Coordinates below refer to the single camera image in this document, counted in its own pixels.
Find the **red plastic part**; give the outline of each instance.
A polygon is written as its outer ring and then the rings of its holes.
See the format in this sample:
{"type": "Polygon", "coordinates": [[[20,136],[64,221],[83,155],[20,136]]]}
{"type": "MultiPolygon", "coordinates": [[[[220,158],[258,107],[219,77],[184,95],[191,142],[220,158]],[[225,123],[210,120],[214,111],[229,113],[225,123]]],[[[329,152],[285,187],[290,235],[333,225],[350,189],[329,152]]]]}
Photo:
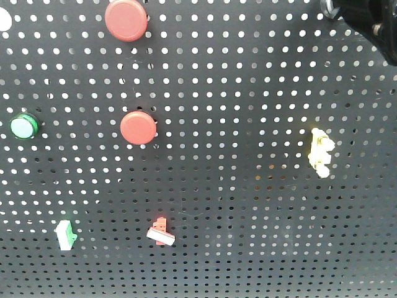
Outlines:
{"type": "Polygon", "coordinates": [[[126,141],[144,145],[156,136],[157,126],[149,114],[134,111],[124,116],[120,123],[120,131],[126,141]]]}
{"type": "MultiPolygon", "coordinates": [[[[167,233],[167,219],[165,219],[164,217],[159,217],[157,219],[157,221],[155,221],[153,223],[152,226],[155,230],[159,230],[162,231],[164,233],[167,233]]],[[[165,245],[165,243],[160,242],[160,241],[156,241],[157,245],[165,245]]]]}
{"type": "Polygon", "coordinates": [[[137,0],[115,0],[107,6],[105,23],[115,38],[133,42],[145,34],[148,17],[137,0]]]}

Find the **white clip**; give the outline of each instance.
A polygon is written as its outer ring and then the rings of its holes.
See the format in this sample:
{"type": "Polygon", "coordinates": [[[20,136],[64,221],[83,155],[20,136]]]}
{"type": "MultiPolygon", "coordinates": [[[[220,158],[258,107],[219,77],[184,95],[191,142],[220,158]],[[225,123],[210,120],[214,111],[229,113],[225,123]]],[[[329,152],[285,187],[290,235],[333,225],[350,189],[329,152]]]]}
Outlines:
{"type": "Polygon", "coordinates": [[[77,235],[73,233],[70,220],[61,220],[55,229],[61,250],[71,250],[77,235]]]}
{"type": "Polygon", "coordinates": [[[317,171],[320,178],[327,178],[330,174],[326,165],[331,163],[332,156],[328,153],[335,149],[335,142],[321,129],[312,129],[313,141],[308,155],[310,165],[317,171]]]}
{"type": "Polygon", "coordinates": [[[156,240],[157,245],[173,245],[175,242],[175,236],[167,233],[167,219],[160,217],[153,223],[153,226],[149,228],[146,237],[156,240]]]}

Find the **green round button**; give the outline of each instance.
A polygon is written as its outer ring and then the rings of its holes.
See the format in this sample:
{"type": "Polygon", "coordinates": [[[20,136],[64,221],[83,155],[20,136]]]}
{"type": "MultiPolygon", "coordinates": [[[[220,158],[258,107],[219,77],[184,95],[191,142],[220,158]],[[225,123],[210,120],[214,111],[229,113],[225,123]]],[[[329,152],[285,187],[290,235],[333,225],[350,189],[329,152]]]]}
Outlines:
{"type": "Polygon", "coordinates": [[[20,113],[10,121],[11,132],[17,138],[31,138],[38,134],[38,120],[29,113],[20,113]]]}

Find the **black perforated board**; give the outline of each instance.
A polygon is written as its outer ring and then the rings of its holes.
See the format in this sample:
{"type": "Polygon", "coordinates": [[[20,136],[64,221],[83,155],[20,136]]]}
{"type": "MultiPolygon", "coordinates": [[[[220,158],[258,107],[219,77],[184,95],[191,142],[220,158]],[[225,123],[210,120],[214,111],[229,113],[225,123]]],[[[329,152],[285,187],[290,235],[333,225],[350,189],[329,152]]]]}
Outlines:
{"type": "Polygon", "coordinates": [[[396,68],[318,1],[147,2],[123,43],[108,1],[0,1],[1,297],[396,296],[396,68]],[[145,147],[118,130],[138,107],[145,147]],[[45,125],[22,141],[24,109],[45,125]]]}

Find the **black bracket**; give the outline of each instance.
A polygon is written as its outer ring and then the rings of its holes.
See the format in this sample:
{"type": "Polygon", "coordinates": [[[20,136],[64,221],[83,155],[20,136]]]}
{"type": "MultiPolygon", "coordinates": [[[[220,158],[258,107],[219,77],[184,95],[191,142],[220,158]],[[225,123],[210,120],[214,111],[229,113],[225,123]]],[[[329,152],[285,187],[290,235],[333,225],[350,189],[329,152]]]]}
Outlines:
{"type": "Polygon", "coordinates": [[[397,0],[321,0],[321,8],[330,19],[343,17],[397,66],[397,0]]]}

